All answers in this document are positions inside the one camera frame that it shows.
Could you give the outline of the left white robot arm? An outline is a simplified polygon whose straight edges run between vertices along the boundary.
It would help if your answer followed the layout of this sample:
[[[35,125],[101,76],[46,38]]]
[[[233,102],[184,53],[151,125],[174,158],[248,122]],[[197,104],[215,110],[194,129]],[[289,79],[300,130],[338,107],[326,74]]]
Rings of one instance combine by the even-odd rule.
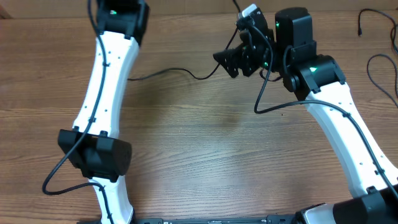
[[[60,130],[58,145],[92,186],[100,223],[133,223],[126,189],[132,146],[119,139],[119,120],[131,68],[146,31],[145,1],[98,1],[89,15],[96,56],[85,99],[71,130]]]

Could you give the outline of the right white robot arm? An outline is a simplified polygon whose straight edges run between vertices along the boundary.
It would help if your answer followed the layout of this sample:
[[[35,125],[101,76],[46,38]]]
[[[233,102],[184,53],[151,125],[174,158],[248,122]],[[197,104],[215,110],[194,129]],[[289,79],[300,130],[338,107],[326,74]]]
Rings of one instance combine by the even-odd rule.
[[[267,223],[396,223],[397,168],[382,152],[359,114],[346,77],[329,55],[317,53],[312,17],[304,7],[275,14],[270,29],[261,9],[250,5],[238,14],[241,44],[214,54],[231,77],[260,71],[265,82],[277,72],[315,118],[332,146],[348,181],[351,199],[321,203],[291,215],[269,215]]]

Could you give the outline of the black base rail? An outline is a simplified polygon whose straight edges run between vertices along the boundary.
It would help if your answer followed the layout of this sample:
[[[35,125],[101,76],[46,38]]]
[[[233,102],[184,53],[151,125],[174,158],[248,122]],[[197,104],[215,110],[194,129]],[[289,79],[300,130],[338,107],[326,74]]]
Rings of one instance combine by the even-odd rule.
[[[191,218],[164,220],[161,218],[136,218],[132,224],[294,224],[300,223],[295,215],[267,215],[254,218]]]

